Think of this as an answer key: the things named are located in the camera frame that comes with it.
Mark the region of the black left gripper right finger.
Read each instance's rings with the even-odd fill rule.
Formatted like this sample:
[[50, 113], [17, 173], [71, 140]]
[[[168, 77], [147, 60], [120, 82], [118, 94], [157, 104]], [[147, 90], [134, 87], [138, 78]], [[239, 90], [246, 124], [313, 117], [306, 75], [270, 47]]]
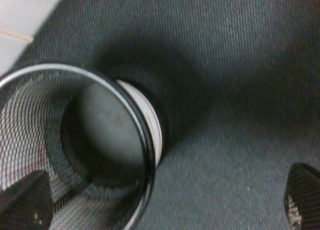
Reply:
[[320, 171], [302, 162], [289, 170], [284, 210], [290, 230], [320, 228]]

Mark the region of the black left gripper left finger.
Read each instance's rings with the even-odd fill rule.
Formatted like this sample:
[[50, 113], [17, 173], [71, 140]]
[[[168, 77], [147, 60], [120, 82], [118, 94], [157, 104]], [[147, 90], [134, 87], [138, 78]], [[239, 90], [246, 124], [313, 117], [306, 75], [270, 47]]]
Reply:
[[33, 171], [0, 193], [2, 230], [48, 230], [54, 215], [49, 174]]

